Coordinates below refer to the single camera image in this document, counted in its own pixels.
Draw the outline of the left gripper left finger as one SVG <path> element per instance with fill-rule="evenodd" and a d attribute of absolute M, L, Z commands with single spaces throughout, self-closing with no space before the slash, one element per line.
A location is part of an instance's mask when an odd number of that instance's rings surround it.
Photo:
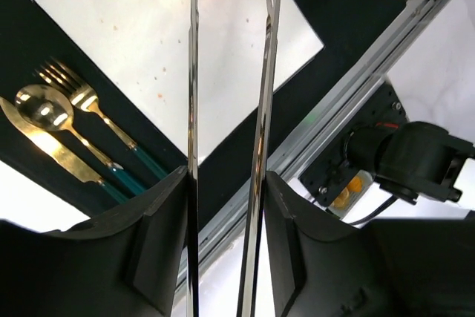
<path fill-rule="evenodd" d="M 3 316 L 169 316 L 186 233 L 187 172 L 69 230 L 1 222 Z"/>

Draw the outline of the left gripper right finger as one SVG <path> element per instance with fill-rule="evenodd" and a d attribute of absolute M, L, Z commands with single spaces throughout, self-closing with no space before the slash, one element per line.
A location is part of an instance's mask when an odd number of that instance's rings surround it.
<path fill-rule="evenodd" d="M 472 220 L 372 220 L 355 228 L 266 174 L 277 316 L 472 316 Z"/>

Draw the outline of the silver metal tongs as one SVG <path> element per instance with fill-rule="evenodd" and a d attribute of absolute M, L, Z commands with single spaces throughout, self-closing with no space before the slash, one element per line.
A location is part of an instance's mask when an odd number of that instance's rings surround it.
<path fill-rule="evenodd" d="M 266 0 L 266 37 L 252 158 L 248 211 L 237 302 L 238 316 L 253 316 L 257 295 L 258 264 L 263 225 L 264 181 L 272 116 L 272 98 L 278 49 L 281 0 Z M 188 212 L 186 314 L 199 314 L 198 269 L 198 0 L 190 1 L 188 93 Z"/>

